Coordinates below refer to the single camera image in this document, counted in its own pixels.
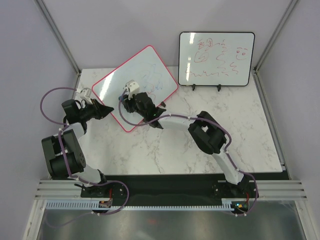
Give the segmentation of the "pink framed whiteboard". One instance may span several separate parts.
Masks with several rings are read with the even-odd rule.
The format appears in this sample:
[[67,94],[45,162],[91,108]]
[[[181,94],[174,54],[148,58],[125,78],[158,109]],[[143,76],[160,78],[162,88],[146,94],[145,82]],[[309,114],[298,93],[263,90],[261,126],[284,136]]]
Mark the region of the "pink framed whiteboard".
[[120,66],[112,70],[91,87],[97,99],[108,107],[113,107],[111,115],[129,133],[135,127],[127,124],[119,114],[119,97],[126,84],[135,81],[140,93],[148,97],[158,107],[178,89],[178,83],[170,73],[153,46],[148,45]]

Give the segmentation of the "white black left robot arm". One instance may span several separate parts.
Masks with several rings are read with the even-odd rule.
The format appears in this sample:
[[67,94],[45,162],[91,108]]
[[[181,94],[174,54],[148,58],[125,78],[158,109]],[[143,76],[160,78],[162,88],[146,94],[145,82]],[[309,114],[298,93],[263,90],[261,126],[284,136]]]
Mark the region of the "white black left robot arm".
[[101,120],[114,108],[91,99],[84,106],[75,99],[64,101],[61,106],[65,112],[63,128],[58,133],[41,140],[47,170],[53,179],[74,179],[85,185],[91,185],[98,197],[109,193],[109,184],[105,175],[86,163],[79,139],[87,133],[87,122]]

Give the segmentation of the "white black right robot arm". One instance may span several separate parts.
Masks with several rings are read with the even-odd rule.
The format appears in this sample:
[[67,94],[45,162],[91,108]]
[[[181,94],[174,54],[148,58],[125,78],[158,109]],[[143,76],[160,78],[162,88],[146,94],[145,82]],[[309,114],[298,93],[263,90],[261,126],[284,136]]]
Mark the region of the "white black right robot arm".
[[[137,113],[142,116],[142,123],[135,124],[125,119],[121,107],[124,107],[128,113]],[[155,129],[188,132],[197,147],[203,153],[212,156],[218,163],[232,196],[241,197],[248,190],[250,182],[248,175],[237,167],[228,152],[232,142],[231,135],[208,112],[201,111],[197,116],[166,114],[166,109],[156,107],[145,92],[123,93],[119,97],[118,110],[121,118],[131,126],[149,125]]]

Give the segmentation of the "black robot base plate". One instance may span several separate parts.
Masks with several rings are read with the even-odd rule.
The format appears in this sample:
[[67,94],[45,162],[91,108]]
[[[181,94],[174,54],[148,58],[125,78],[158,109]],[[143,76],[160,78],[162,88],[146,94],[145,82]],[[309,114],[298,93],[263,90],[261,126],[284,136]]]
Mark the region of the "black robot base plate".
[[104,186],[81,186],[83,198],[111,197],[128,207],[214,206],[223,199],[255,199],[258,188],[250,176],[239,184],[218,174],[106,175]]

